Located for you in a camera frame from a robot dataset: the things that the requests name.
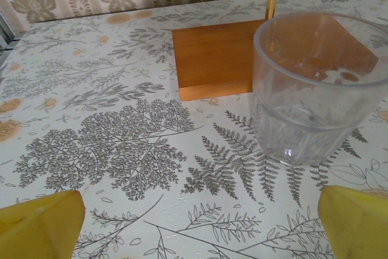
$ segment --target clear plastic cup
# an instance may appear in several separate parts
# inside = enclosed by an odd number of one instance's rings
[[[388,92],[388,30],[371,22],[281,15],[254,43],[253,128],[289,166],[324,162]]]

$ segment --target table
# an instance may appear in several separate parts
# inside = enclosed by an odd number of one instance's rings
[[[334,258],[319,192],[387,195],[388,98],[329,161],[295,169],[256,146],[250,94],[179,101],[171,29],[259,19],[265,6],[34,25],[2,73],[0,207],[78,189],[87,215],[75,258]],[[278,0],[277,14],[302,10],[388,27],[388,0]]]

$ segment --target wooden block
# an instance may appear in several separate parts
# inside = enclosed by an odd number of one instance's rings
[[[263,22],[173,30],[181,101],[251,92],[252,39]]]
[[[253,36],[263,22],[173,30],[181,100],[251,92]],[[327,77],[326,72],[339,69],[348,71],[341,78],[357,81],[358,76],[369,74],[378,61],[332,15],[281,18],[276,25],[275,42],[269,44],[270,34],[264,39],[266,44],[262,48],[272,61],[290,72],[319,81]],[[290,85],[287,81],[291,80],[274,80],[279,91]]]

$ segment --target cup rim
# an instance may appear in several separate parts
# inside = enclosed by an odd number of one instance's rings
[[[259,37],[262,34],[262,32],[269,26],[271,23],[276,21],[277,19],[281,18],[286,18],[289,16],[295,16],[295,15],[331,15],[331,16],[339,16],[341,18],[350,18],[354,19],[356,21],[363,22],[365,24],[371,25],[372,27],[375,27],[377,30],[382,31],[388,36],[388,29],[385,29],[383,26],[378,25],[374,22],[371,21],[366,21],[365,19],[357,18],[354,16],[350,15],[343,15],[340,13],[334,13],[334,12],[295,12],[295,13],[287,13],[284,15],[278,15],[275,16],[274,18],[271,18],[267,21],[264,21],[263,24],[259,26],[259,28],[256,30],[255,35],[253,37],[253,45],[255,46],[255,50],[257,53],[259,53],[262,58],[265,59],[265,61],[270,64],[271,67],[273,67],[275,70],[282,72],[283,74],[286,74],[294,79],[303,81],[305,83],[311,84],[311,85],[316,85],[316,86],[325,86],[325,87],[331,87],[331,88],[337,88],[337,89],[365,89],[369,87],[378,87],[382,85],[388,84],[388,77],[384,78],[379,81],[371,82],[371,83],[366,83],[366,84],[334,84],[334,83],[327,83],[327,82],[322,82],[322,81],[317,81],[313,80],[310,78],[303,77],[301,75],[298,75],[296,73],[292,73],[291,71],[288,71],[284,67],[279,66],[276,62],[272,61],[267,54],[263,51],[259,44]]]

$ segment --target yellow object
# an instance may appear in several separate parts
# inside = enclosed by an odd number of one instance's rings
[[[70,259],[84,218],[76,190],[0,209],[0,258]]]
[[[387,198],[326,186],[318,213],[336,259],[388,258]]]

